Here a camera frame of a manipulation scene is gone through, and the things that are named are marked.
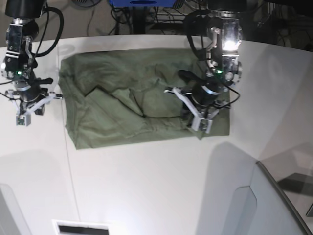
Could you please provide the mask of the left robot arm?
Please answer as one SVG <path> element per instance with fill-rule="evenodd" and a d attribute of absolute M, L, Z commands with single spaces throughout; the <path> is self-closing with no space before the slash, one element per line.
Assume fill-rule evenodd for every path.
<path fill-rule="evenodd" d="M 179 70 L 186 86 L 169 87 L 165 92 L 183 102 L 180 117 L 195 132 L 209 134 L 215 116 L 236 102 L 222 100 L 222 94 L 233 92 L 240 97 L 234 89 L 242 74 L 240 15 L 257 5 L 255 0 L 208 0 L 205 9 L 199 8 L 183 20 L 189 46 L 204 63 L 205 74 L 199 77 L 191 71 Z"/>

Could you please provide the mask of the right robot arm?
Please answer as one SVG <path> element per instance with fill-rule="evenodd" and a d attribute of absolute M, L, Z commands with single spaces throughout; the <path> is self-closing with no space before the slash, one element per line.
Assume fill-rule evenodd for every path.
<path fill-rule="evenodd" d="M 33 41 L 39 34 L 36 19 L 51 12 L 59 17 L 56 38 L 48 50 L 32 52 Z M 53 99 L 63 98 L 61 94 L 45 87 L 53 84 L 52 78 L 38 78 L 33 70 L 38 66 L 36 59 L 50 54 L 57 46 L 64 29 L 64 16 L 61 10 L 48 6 L 45 0 L 9 0 L 5 14 L 12 21 L 6 31 L 7 51 L 0 66 L 1 75 L 13 88 L 1 95 L 16 107 L 16 124 L 29 126 L 32 113 L 42 116 L 46 104 Z"/>

